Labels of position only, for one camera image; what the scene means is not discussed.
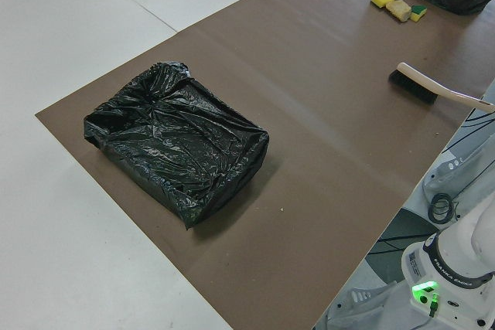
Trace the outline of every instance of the beige sponge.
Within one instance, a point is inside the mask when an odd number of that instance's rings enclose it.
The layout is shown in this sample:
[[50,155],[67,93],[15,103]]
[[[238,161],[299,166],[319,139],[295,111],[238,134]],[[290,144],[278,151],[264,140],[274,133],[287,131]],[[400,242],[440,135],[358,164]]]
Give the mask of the beige sponge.
[[403,0],[394,0],[385,5],[388,11],[401,22],[406,22],[411,16],[411,7]]

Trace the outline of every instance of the brown table surface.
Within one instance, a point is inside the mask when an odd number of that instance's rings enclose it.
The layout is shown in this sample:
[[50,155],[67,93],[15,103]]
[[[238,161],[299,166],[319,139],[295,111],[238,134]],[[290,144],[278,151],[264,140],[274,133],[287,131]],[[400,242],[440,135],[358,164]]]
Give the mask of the brown table surface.
[[[401,24],[369,0],[241,0],[37,116],[235,330],[309,330],[469,113],[388,74],[406,61],[477,96],[495,76],[493,5],[425,4]],[[166,60],[271,136],[248,186],[189,231],[83,139],[86,114]]]

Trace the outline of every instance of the green and yellow sponge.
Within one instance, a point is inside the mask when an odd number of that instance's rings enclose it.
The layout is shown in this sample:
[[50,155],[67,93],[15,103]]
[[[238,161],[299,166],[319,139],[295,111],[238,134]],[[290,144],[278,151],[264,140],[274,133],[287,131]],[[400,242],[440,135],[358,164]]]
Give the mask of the green and yellow sponge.
[[371,0],[378,8],[383,8],[387,3],[393,2],[394,0]]
[[413,5],[411,7],[411,17],[410,19],[414,22],[419,21],[419,19],[425,15],[426,7],[424,5]]

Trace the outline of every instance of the hand brush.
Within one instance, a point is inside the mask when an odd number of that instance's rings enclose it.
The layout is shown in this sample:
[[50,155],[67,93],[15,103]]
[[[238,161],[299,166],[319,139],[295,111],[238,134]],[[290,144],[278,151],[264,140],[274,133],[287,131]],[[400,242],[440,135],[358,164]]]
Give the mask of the hand brush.
[[443,96],[490,114],[495,112],[494,104],[450,90],[410,67],[407,63],[399,63],[389,79],[392,83],[411,92],[427,104],[433,104],[437,96]]

